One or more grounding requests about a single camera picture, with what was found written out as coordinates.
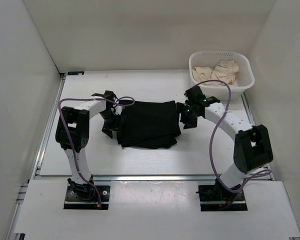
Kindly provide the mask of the black trousers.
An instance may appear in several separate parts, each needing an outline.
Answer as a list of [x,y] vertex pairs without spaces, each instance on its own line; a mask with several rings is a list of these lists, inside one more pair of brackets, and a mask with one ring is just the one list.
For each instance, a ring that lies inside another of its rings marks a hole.
[[120,113],[117,142],[123,148],[169,149],[181,134],[179,113],[174,100],[136,101]]

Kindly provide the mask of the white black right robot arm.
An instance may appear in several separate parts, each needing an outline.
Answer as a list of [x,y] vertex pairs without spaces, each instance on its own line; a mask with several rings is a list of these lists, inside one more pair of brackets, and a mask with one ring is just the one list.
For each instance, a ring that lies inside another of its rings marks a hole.
[[214,193],[220,200],[238,194],[245,184],[256,178],[271,174],[271,170],[262,169],[273,161],[273,151],[268,129],[264,125],[252,125],[228,111],[229,105],[223,105],[216,97],[206,97],[199,86],[185,92],[185,103],[177,103],[180,122],[185,129],[197,127],[202,117],[215,124],[209,140],[209,159],[212,170],[217,173],[213,160],[213,140],[218,129],[224,131],[234,142],[233,163],[222,174],[216,174]]

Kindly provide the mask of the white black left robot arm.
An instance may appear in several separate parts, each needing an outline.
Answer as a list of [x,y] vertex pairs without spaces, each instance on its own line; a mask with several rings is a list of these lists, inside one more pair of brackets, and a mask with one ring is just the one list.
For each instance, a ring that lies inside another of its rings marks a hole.
[[108,137],[119,128],[120,116],[116,107],[122,106],[112,91],[94,93],[90,98],[63,98],[58,102],[59,119],[55,140],[64,150],[71,169],[68,183],[83,200],[101,200],[88,167],[86,146],[90,137],[90,120],[96,115],[103,118],[101,131]]

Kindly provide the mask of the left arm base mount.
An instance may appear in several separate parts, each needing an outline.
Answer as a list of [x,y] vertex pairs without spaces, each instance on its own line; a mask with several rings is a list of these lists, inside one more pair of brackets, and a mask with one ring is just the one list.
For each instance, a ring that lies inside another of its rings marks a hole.
[[110,185],[77,184],[67,179],[68,186],[64,198],[65,210],[108,210],[111,193]]

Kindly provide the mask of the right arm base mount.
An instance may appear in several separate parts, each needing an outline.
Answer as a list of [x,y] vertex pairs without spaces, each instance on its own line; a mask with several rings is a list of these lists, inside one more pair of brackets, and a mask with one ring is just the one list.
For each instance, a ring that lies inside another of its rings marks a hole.
[[231,192],[225,189],[218,179],[215,179],[214,184],[199,185],[196,193],[199,195],[201,212],[248,210],[244,192]]

